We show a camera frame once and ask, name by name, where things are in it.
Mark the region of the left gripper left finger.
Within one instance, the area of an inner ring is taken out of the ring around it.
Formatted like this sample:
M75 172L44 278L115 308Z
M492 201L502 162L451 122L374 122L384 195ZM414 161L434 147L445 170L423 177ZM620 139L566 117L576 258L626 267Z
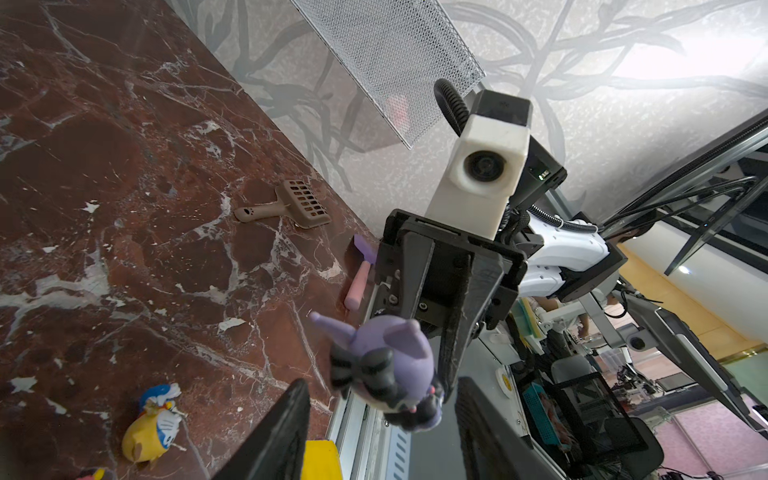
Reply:
M310 407L307 382L293 381L213 479L300 479Z

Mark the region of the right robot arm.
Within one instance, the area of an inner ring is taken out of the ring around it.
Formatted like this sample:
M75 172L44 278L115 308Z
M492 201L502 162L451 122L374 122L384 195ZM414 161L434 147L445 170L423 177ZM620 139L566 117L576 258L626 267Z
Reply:
M433 93L457 141L426 213L388 216L375 277L386 313L440 337L435 370L452 390L479 328L521 297L578 300L625 257L596 225L538 207L567 172L531 135L530 101L483 90L466 103L445 79Z

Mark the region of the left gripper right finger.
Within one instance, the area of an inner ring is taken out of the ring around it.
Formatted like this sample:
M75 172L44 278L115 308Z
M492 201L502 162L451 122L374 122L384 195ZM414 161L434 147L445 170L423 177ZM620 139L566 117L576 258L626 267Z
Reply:
M560 479L469 377L458 380L455 413L467 479Z

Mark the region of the purple kuromi figure black bow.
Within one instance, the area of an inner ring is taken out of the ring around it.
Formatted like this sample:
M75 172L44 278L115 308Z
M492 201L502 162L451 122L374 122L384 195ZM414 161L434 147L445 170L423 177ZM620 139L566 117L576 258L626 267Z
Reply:
M355 328L310 314L331 339L329 382L344 397L353 392L406 432L439 425L445 390L432 348L415 319L379 315Z

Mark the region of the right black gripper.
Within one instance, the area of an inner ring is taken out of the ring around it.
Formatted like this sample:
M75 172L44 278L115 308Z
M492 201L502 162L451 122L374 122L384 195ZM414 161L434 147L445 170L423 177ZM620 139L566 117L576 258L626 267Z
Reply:
M526 273L525 255L458 228L395 209L379 243L383 311L442 330L437 373L446 396L478 327L504 320Z

